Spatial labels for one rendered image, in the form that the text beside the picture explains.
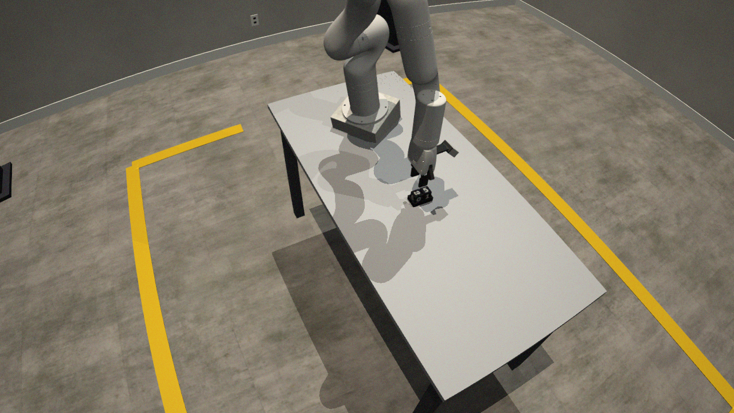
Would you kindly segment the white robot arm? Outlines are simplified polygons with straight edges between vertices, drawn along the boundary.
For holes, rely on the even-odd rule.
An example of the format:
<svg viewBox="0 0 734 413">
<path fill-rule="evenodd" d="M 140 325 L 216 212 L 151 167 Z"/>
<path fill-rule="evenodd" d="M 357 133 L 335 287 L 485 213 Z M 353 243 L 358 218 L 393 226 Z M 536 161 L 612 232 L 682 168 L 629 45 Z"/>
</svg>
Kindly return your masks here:
<svg viewBox="0 0 734 413">
<path fill-rule="evenodd" d="M 348 97 L 345 118 L 359 125 L 377 123 L 388 112 L 378 92 L 377 60 L 389 40 L 389 27 L 377 15 L 382 0 L 346 0 L 346 7 L 328 28 L 323 47 L 333 60 L 346 60 L 343 72 Z M 432 21 L 427 0 L 387 0 L 392 11 L 402 64 L 415 93 L 412 141 L 437 154 L 459 153 L 445 139 L 438 145 L 446 97 L 440 92 Z"/>
</svg>

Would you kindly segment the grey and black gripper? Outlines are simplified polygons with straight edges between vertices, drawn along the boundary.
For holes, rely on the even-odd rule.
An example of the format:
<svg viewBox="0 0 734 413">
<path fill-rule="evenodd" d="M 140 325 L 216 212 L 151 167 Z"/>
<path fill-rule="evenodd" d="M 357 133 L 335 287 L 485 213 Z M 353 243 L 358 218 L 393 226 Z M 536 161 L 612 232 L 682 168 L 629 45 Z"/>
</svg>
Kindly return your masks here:
<svg viewBox="0 0 734 413">
<path fill-rule="evenodd" d="M 411 138 L 407 158 L 412 163 L 411 166 L 413 165 L 411 168 L 411 177 L 421 175 L 419 178 L 419 187 L 426 186 L 429 180 L 435 179 L 433 170 L 435 170 L 437 162 L 437 146 L 422 148 L 416 145 Z"/>
</svg>

